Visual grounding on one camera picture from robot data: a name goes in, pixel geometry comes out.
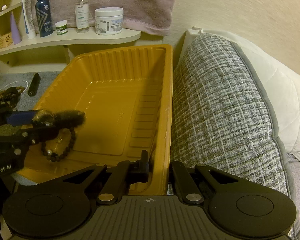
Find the black cylinder case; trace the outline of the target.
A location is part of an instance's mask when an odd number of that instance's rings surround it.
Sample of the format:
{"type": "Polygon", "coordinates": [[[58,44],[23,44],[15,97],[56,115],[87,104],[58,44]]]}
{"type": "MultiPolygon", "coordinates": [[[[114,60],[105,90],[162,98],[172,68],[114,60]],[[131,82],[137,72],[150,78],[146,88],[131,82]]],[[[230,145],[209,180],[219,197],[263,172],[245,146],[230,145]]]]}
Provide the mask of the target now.
{"type": "Polygon", "coordinates": [[[27,92],[28,96],[35,96],[37,94],[40,81],[41,81],[40,75],[38,73],[35,73],[27,92]]]}

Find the dark band wristwatch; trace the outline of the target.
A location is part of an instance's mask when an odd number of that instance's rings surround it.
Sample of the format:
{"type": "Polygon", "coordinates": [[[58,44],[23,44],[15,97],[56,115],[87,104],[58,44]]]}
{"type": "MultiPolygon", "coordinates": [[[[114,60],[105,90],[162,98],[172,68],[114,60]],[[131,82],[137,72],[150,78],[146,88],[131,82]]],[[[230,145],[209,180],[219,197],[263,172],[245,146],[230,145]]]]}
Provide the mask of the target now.
{"type": "Polygon", "coordinates": [[[78,110],[53,113],[47,109],[39,110],[32,118],[34,126],[56,126],[59,129],[76,128],[85,122],[85,113],[78,110]]]}

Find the yellow plastic tray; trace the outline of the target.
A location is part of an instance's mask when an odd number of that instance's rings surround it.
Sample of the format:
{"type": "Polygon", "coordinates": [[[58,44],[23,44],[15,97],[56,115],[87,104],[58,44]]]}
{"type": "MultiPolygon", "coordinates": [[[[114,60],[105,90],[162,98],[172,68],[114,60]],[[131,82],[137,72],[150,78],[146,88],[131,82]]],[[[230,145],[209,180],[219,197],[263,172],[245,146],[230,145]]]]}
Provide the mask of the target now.
{"type": "Polygon", "coordinates": [[[149,155],[149,180],[133,184],[131,195],[167,191],[172,126],[173,49],[168,44],[133,46],[75,57],[35,105],[52,112],[76,109],[85,122],[74,148],[50,162],[40,146],[30,148],[18,174],[35,183],[93,164],[114,167],[149,155]]]}

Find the cream wooden shelf unit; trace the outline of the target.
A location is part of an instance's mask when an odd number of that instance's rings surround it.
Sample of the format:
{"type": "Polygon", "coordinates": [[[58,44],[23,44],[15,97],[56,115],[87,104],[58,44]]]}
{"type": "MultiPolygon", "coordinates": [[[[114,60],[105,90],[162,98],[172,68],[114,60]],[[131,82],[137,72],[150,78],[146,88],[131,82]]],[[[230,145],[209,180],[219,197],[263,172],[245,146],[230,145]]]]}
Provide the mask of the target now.
{"type": "Polygon", "coordinates": [[[84,52],[87,45],[96,49],[105,49],[115,45],[134,44],[141,32],[123,29],[121,33],[110,36],[97,35],[93,28],[87,33],[79,34],[70,28],[64,35],[55,33],[28,39],[25,31],[21,0],[0,0],[0,38],[11,31],[11,16],[14,17],[21,42],[0,48],[0,74],[61,71],[77,53],[84,52]]]}

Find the small cardboard box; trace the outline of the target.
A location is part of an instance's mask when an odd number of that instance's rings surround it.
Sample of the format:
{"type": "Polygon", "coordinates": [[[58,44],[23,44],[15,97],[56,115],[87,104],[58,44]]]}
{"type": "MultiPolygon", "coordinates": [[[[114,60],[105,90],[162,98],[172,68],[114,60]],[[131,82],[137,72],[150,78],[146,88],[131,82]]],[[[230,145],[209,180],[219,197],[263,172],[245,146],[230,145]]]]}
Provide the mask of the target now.
{"type": "Polygon", "coordinates": [[[0,49],[7,48],[13,43],[12,33],[6,33],[0,37],[0,49]]]}

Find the lavender tube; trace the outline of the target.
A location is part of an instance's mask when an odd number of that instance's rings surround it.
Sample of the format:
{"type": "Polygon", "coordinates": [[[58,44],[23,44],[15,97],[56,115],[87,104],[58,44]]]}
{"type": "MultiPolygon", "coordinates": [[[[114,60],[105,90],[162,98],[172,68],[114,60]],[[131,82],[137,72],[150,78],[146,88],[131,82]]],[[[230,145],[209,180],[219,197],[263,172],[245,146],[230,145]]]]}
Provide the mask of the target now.
{"type": "Polygon", "coordinates": [[[11,13],[11,15],[10,15],[10,23],[11,23],[11,34],[12,34],[12,38],[13,38],[13,43],[18,44],[22,41],[22,39],[21,39],[21,35],[19,33],[17,23],[15,21],[13,13],[11,13]]]}

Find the grey woven pillow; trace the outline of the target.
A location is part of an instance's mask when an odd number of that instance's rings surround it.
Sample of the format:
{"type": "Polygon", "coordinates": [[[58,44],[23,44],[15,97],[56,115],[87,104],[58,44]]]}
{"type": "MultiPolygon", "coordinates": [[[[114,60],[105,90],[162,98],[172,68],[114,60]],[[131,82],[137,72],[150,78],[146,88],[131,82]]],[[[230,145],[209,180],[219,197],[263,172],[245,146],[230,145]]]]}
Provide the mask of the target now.
{"type": "Polygon", "coordinates": [[[185,239],[300,239],[274,108],[236,43],[204,33],[174,69],[171,158],[185,239]]]}

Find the small green-label jar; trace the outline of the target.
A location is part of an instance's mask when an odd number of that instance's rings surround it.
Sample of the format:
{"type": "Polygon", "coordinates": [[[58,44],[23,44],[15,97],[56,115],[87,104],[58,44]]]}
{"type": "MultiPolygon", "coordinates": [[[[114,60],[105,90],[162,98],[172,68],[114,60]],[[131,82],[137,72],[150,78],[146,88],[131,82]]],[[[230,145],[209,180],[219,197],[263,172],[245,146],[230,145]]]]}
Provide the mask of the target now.
{"type": "Polygon", "coordinates": [[[64,35],[68,32],[67,20],[58,21],[55,23],[57,35],[64,35]]]}

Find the dark blue spray bottle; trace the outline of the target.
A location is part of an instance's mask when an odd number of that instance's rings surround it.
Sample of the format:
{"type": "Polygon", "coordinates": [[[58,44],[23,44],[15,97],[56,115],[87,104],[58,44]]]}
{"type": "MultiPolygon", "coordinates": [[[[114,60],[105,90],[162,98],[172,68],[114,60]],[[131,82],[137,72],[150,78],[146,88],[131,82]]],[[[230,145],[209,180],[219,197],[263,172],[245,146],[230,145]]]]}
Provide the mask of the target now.
{"type": "Polygon", "coordinates": [[[46,37],[53,33],[50,9],[49,0],[37,0],[36,16],[40,37],[46,37]]]}

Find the white blue tube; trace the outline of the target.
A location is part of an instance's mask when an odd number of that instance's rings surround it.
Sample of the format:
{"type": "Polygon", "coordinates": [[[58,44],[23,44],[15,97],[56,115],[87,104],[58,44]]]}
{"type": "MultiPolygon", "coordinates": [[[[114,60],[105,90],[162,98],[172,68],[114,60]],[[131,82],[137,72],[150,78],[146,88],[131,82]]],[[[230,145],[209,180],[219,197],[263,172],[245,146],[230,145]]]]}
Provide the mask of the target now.
{"type": "Polygon", "coordinates": [[[36,37],[36,31],[32,17],[31,0],[21,0],[21,3],[23,8],[27,38],[31,40],[36,37]]]}

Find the clear spray bottle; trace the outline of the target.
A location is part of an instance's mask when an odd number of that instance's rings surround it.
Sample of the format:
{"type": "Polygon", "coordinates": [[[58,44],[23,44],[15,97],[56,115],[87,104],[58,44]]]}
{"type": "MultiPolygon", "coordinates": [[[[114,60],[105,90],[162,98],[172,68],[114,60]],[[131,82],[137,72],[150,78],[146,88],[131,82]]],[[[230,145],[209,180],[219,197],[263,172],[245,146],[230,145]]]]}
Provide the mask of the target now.
{"type": "Polygon", "coordinates": [[[75,4],[76,31],[86,33],[89,31],[89,3],[88,0],[77,0],[75,4]]]}

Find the white cream jar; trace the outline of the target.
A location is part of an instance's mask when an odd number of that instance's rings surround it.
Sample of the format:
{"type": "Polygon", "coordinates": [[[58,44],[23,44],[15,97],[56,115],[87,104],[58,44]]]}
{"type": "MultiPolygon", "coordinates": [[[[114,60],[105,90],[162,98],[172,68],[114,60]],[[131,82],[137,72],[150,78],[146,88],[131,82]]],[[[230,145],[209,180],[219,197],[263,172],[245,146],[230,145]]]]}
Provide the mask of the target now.
{"type": "Polygon", "coordinates": [[[115,35],[121,33],[124,9],[105,7],[95,10],[95,32],[98,35],[115,35]]]}

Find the white quilted pillow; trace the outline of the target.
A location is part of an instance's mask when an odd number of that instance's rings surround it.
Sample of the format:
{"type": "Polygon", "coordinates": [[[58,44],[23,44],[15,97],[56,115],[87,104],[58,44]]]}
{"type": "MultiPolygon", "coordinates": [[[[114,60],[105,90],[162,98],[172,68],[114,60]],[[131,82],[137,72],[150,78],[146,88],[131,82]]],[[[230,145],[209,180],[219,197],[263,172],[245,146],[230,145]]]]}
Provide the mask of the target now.
{"type": "Polygon", "coordinates": [[[196,27],[187,29],[181,54],[183,55],[193,40],[203,33],[219,35],[239,45],[253,65],[274,108],[279,137],[286,152],[300,161],[300,75],[253,42],[228,31],[204,31],[196,27]]]}

